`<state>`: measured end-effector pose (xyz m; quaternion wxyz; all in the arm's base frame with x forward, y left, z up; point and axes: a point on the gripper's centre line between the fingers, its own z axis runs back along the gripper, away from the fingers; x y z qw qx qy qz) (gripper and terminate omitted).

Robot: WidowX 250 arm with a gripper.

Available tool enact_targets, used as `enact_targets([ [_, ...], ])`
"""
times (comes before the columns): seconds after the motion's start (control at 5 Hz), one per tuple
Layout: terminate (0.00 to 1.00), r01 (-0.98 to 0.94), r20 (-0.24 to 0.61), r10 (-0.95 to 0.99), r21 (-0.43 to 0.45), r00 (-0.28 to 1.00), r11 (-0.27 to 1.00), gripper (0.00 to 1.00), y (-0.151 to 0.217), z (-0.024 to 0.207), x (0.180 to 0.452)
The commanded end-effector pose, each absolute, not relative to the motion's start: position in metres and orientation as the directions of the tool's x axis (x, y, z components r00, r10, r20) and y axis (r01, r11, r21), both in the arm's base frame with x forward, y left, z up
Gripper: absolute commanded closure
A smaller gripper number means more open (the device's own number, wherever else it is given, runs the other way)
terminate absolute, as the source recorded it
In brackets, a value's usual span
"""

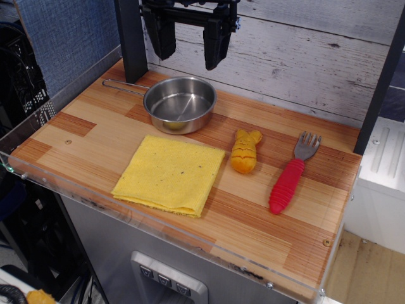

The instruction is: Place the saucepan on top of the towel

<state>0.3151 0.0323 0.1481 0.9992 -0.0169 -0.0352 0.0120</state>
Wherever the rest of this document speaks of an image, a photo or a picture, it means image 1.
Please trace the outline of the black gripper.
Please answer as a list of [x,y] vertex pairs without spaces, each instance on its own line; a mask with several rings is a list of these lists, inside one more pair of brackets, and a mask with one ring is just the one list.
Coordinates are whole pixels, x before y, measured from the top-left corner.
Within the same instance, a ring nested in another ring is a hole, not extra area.
[[[208,11],[198,11],[189,6],[215,4]],[[230,32],[240,29],[237,16],[239,1],[141,1],[140,10],[155,54],[161,60],[168,59],[176,50],[175,23],[205,27],[209,21],[219,21]],[[204,59],[207,70],[215,69],[226,58],[231,33],[221,30],[203,30]]]

